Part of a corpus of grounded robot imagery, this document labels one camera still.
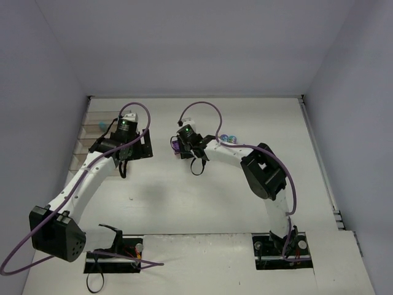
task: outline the black cable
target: black cable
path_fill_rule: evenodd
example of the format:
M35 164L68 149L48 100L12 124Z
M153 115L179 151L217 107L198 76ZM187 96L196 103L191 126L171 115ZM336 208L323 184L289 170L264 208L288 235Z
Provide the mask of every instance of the black cable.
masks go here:
M103 284L101 285L101 287L100 287L100 289L99 289L98 291L93 291L92 289L90 289L90 286L88 285L88 278L89 278L91 272L94 270L95 267L98 269L99 274L101 275L101 278L103 278ZM99 263L98 263L98 255L97 255L97 254L94 254L94 264L93 264L93 266L91 267L90 272L89 272L88 275L87 275L87 278L86 278L86 287L87 287L87 289L88 289L88 291L89 291L90 293L96 294L96 293L101 292L101 290L102 290L103 287L104 287L104 284L105 284L104 272L103 272L103 269L101 268L101 266L99 266Z
M119 172L120 172L120 176L122 178L126 178L127 177L127 163L128 163L128 160L125 160L124 161L124 167L123 167L123 162L119 163Z
M194 173L194 171L192 171L192 165L194 164L196 159L197 158L192 159L191 165L190 165L190 170L191 170L191 173L194 174L195 176L200 176L204 172L204 166L206 165L206 160L202 160L202 171L201 171L201 173L196 174L196 173Z

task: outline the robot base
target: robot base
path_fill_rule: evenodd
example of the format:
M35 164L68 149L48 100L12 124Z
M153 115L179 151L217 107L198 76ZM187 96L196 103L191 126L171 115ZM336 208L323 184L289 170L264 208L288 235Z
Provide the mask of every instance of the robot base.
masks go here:
M289 262L282 258L280 251L274 245L271 234L252 234L254 245L255 268L257 270L274 269L312 269L313 262ZM298 233L296 243L293 247L288 247L287 258L310 258L306 235Z

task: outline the screw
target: screw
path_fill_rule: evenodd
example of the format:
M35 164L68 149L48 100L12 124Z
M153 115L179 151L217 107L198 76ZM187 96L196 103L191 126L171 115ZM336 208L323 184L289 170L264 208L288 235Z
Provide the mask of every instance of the screw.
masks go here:
M143 245L141 243L138 243L135 245L135 249L136 251L138 251L139 253L142 253L143 251Z
M297 243L297 245L299 246L300 249L302 250L306 250L307 249L307 243L305 241L299 241Z
M255 248L255 250L262 249L262 242L260 242L260 241L255 242L254 248Z

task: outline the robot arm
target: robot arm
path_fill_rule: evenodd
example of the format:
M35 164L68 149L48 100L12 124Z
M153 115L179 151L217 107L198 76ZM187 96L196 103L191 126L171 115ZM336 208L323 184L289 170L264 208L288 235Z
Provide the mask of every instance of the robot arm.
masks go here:
M110 138L102 136L96 140L89 149L86 161L63 191L45 208L38 206L33 208L29 215L31 230L52 212L51 208L58 208L64 202L82 174L87 172L84 181L78 185L67 204L32 236L35 249L72 262L83 252L115 247L117 239L122 238L121 230L104 224L98 225L100 227L96 229L86 230L80 228L79 223L94 193L120 163L153 156L149 131L147 131L144 135L144 144L138 141L130 147L109 153L94 163L95 159L105 152L136 139L139 136L137 125L136 114L129 113L119 118L116 131L111 133Z
M195 126L190 122L184 122L186 125L177 131L181 150L191 152L194 157L204 161L219 161L241 168L253 193L265 202L271 225L270 237L275 247L281 250L289 232L284 171L278 163L259 151L222 146L212 135L203 138L194 131ZM258 147L272 152L266 144L261 143ZM291 240L296 235L297 229L294 227Z

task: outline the gray wall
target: gray wall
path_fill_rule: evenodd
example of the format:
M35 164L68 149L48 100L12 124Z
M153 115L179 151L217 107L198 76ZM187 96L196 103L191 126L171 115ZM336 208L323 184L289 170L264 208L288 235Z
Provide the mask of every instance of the gray wall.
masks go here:
M61 188L86 97L32 0L0 3L0 261L29 232L28 215ZM8 270L30 263L28 242ZM21 294L27 272L0 277Z
M37 0L90 95L299 95L354 0Z
M393 1L357 1L306 96L343 219L392 294Z

